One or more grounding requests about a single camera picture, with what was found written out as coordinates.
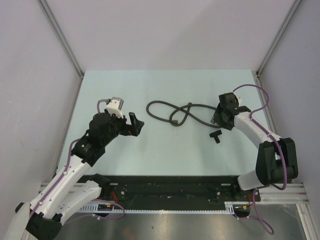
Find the black T-shaped connector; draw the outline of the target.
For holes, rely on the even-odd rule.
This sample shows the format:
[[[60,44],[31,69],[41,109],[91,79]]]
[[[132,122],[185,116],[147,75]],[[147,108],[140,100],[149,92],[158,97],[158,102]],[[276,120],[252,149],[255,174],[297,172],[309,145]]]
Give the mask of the black T-shaped connector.
[[[216,131],[214,131],[214,132],[211,132],[210,134],[209,134],[209,137],[210,138],[213,138],[214,140],[215,140],[215,142],[217,143],[217,144],[219,144],[221,141],[220,141],[220,139],[219,139],[219,136],[220,135],[222,135],[222,131],[221,130],[216,130]]]

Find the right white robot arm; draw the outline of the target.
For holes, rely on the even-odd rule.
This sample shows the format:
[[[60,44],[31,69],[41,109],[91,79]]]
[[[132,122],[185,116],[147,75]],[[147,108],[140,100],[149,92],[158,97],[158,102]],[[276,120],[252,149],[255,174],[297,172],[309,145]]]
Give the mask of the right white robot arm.
[[[237,178],[230,188],[231,196],[242,201],[249,190],[273,186],[283,191],[289,180],[298,177],[296,144],[290,137],[283,138],[264,127],[253,116],[253,111],[240,105],[240,99],[228,92],[218,96],[219,103],[211,122],[231,131],[241,131],[257,148],[255,169]]]

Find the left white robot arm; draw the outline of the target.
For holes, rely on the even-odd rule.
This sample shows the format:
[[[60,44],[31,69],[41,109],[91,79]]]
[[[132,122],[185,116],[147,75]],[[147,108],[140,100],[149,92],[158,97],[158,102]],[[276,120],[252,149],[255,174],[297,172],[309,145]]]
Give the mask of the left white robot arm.
[[[95,199],[110,196],[110,182],[96,174],[85,185],[69,195],[70,189],[106,152],[106,146],[119,135],[137,137],[144,122],[129,113],[125,117],[108,112],[97,113],[89,128],[69,147],[65,166],[31,202],[20,203],[5,235],[6,240],[21,240],[28,231],[38,240],[53,240],[66,221],[82,206]]]

